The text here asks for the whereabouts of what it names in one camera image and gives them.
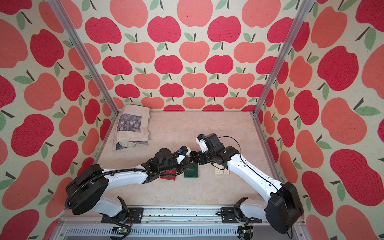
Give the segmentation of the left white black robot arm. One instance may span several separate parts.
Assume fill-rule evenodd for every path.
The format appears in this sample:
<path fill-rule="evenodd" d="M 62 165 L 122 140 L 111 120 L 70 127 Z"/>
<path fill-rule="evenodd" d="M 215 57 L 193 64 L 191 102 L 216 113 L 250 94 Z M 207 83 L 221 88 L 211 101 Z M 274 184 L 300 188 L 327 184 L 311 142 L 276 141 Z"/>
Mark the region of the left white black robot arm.
<path fill-rule="evenodd" d="M 74 215 L 97 212 L 103 215 L 103 223 L 122 224 L 132 215 L 131 211 L 123 198 L 108 199 L 105 192 L 127 185 L 148 184 L 165 177 L 168 171 L 175 170 L 173 175 L 180 175 L 188 169 L 196 155 L 186 146 L 174 153 L 162 148 L 153 158 L 134 168 L 107 170 L 98 164 L 92 165 L 66 186 L 68 198 L 65 208 Z"/>

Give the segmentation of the cream lift-off box lid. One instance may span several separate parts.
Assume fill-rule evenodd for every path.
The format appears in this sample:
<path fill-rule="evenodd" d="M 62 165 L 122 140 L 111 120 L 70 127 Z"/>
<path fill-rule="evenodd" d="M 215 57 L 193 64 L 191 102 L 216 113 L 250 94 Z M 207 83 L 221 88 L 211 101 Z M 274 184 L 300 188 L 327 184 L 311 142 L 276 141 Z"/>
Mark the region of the cream lift-off box lid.
<path fill-rule="evenodd" d="M 223 169 L 223 170 L 221 170 L 221 169 L 219 169 L 219 168 L 214 167 L 214 174 L 215 174 L 215 175 L 229 175 L 229 174 L 230 174 L 230 171 L 227 170 L 227 169 Z"/>

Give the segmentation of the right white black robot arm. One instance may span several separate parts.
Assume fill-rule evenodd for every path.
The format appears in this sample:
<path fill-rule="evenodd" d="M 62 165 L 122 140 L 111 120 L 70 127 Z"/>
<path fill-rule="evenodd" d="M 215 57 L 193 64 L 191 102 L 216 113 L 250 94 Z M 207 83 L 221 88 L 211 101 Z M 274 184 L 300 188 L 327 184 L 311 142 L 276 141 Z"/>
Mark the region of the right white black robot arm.
<path fill-rule="evenodd" d="M 222 166 L 241 177 L 264 199 L 264 204 L 248 197 L 237 201 L 233 210 L 236 221 L 266 221 L 277 232 L 287 234 L 303 215 L 304 209 L 296 187 L 290 182 L 282 183 L 259 170 L 246 160 L 240 147 L 225 147 L 216 134 L 200 134 L 196 142 L 200 146 L 196 156 L 199 165 L 211 163 Z"/>

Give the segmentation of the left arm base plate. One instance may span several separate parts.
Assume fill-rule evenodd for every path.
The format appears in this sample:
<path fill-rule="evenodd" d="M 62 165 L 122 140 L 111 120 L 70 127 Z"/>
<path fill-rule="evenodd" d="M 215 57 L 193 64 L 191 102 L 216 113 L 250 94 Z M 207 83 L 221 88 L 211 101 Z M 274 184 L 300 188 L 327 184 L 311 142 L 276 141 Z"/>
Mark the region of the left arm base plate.
<path fill-rule="evenodd" d="M 143 218 L 144 208 L 123 209 L 112 219 L 120 224 L 140 224 Z"/>

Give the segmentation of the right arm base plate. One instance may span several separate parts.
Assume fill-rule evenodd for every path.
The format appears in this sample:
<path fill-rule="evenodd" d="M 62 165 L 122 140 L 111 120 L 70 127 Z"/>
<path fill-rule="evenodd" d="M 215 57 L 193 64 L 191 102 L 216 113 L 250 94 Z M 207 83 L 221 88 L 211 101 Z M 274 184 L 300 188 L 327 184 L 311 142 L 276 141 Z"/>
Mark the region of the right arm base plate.
<path fill-rule="evenodd" d="M 263 221 L 257 218 L 246 217 L 238 208 L 226 208 L 223 207 L 216 216 L 221 217 L 223 224 L 241 224 L 248 225 L 251 223 L 261 224 Z"/>

